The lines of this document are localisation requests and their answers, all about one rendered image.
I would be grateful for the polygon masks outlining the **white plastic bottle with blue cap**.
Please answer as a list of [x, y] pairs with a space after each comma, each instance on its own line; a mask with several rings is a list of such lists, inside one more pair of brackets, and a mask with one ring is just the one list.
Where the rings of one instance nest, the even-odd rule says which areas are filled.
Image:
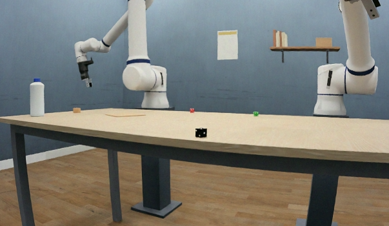
[[30, 116], [44, 115], [44, 85], [40, 83], [40, 78], [34, 78], [34, 83], [30, 84]]

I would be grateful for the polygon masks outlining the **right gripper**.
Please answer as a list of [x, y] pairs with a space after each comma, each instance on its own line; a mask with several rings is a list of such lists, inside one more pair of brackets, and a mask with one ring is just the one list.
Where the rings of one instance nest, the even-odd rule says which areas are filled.
[[92, 79], [90, 79], [89, 75], [88, 75], [88, 65], [94, 64], [94, 61], [92, 61], [92, 57], [91, 57], [90, 61], [88, 61], [86, 56], [85, 57], [78, 57], [77, 64], [79, 65], [79, 72], [81, 73], [81, 80], [83, 80], [83, 81], [86, 80], [87, 87], [93, 87], [92, 86]]

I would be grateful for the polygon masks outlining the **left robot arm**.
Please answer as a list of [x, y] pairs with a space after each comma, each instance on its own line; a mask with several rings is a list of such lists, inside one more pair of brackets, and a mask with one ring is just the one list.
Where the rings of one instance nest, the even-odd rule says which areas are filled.
[[[346, 115], [343, 94], [375, 94], [378, 67], [371, 57], [368, 14], [362, 1], [340, 0], [348, 49], [343, 64], [318, 68], [318, 93], [314, 114]], [[321, 110], [319, 110], [321, 109]]]

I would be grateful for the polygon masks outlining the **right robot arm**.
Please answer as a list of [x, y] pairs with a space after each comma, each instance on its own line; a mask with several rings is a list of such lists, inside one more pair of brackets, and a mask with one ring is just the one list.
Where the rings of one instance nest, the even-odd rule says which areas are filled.
[[[169, 108], [166, 98], [166, 69], [150, 66], [146, 47], [146, 10], [154, 0], [128, 0], [128, 11], [102, 41], [91, 38], [75, 44], [76, 58], [87, 52], [108, 53], [111, 45], [128, 27], [129, 57], [123, 83], [130, 90], [145, 90], [142, 108]], [[145, 8], [146, 6], [146, 8]], [[147, 91], [148, 90], [148, 91]]]

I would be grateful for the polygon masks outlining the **black die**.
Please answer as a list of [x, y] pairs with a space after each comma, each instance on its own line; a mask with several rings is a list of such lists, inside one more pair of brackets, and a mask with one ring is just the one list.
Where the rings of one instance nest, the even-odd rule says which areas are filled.
[[195, 136], [198, 138], [207, 137], [207, 128], [196, 128], [195, 129]]

